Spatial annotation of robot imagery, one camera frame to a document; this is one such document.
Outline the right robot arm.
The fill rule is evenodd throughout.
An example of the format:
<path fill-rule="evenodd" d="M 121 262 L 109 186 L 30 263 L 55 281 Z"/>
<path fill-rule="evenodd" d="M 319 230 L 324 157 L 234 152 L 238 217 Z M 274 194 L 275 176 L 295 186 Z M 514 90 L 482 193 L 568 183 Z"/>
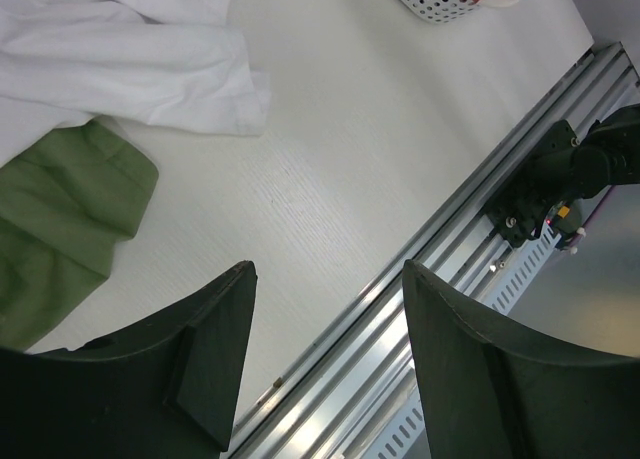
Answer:
<path fill-rule="evenodd" d="M 580 145 L 542 156 L 528 168 L 533 188 L 555 202 L 590 199 L 608 186 L 639 182 L 639 106 L 596 122 Z"/>

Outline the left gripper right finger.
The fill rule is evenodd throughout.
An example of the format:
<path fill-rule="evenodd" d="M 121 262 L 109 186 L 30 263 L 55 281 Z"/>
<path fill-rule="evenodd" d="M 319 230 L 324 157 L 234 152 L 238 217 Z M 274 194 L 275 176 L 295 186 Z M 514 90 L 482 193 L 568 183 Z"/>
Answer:
<path fill-rule="evenodd" d="M 435 458 L 635 458 L 639 362 L 520 324 L 407 261 L 403 303 Z"/>

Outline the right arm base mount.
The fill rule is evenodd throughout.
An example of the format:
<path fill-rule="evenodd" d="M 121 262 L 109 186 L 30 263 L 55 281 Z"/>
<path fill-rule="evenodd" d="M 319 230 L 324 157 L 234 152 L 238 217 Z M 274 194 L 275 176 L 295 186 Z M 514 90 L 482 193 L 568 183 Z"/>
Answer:
<path fill-rule="evenodd" d="M 540 238 L 549 210 L 550 192 L 543 192 L 534 163 L 572 151 L 577 136 L 565 119 L 553 123 L 534 148 L 485 203 L 483 212 L 497 233 L 517 249 Z"/>

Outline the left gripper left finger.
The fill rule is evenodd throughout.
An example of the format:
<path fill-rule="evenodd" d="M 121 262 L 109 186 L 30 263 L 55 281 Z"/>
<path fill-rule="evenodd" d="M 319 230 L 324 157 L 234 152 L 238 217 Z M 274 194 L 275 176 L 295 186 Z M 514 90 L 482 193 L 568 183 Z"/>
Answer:
<path fill-rule="evenodd" d="M 217 458 L 229 449 L 257 273 L 250 261 L 76 350 L 1 352 L 5 458 Z"/>

